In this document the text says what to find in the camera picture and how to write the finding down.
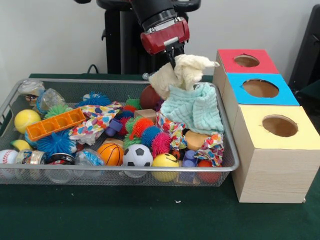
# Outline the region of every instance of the stacked wooden boxes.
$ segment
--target stacked wooden boxes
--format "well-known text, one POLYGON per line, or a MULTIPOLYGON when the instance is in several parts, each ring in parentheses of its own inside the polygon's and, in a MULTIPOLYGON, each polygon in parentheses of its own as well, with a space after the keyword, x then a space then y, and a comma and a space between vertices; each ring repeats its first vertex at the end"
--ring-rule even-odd
POLYGON ((320 166, 320 136, 265 50, 220 49, 213 83, 240 158, 243 203, 302 203, 320 166))

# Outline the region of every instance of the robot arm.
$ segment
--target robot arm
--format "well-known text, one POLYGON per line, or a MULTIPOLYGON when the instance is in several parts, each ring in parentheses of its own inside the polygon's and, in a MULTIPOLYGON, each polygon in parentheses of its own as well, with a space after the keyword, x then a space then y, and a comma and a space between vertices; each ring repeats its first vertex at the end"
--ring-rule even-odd
POLYGON ((177 16, 171 0, 129 1, 144 30, 140 35, 144 49, 150 55, 165 53, 174 68, 174 57, 184 54, 184 44, 190 37, 187 21, 177 16))

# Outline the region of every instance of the baseball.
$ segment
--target baseball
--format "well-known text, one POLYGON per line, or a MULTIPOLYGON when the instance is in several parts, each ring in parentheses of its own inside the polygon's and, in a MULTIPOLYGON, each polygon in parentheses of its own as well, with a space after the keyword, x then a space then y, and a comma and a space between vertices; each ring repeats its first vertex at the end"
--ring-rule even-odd
MULTIPOLYGON (((16 162, 18 152, 15 150, 0 151, 0 164, 14 164, 16 162)), ((15 176, 15 171, 10 168, 0 169, 1 179, 11 179, 15 176)))

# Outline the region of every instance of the yellow smiley ball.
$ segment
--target yellow smiley ball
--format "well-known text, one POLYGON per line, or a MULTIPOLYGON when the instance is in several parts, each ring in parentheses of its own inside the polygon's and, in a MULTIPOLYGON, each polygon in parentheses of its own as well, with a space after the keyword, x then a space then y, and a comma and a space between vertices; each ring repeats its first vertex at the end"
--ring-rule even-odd
POLYGON ((41 121, 41 117, 36 111, 25 109, 15 116, 14 126, 21 134, 25 134, 27 126, 39 121, 41 121))
MULTIPOLYGON (((179 167, 178 160, 175 156, 165 153, 156 156, 153 160, 152 167, 179 167)), ((153 171, 152 175, 159 182, 168 183, 178 175, 176 171, 153 171)))

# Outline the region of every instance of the soccer ball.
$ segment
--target soccer ball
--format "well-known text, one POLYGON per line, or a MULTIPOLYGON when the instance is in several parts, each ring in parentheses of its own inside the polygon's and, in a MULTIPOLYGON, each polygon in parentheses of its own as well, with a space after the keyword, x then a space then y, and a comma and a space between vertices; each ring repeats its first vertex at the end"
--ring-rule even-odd
MULTIPOLYGON (((153 157, 149 148, 142 144, 133 144, 129 146, 123 154, 123 166, 126 167, 151 167, 153 157)), ((146 171, 124 171, 131 178, 141 178, 146 171)))

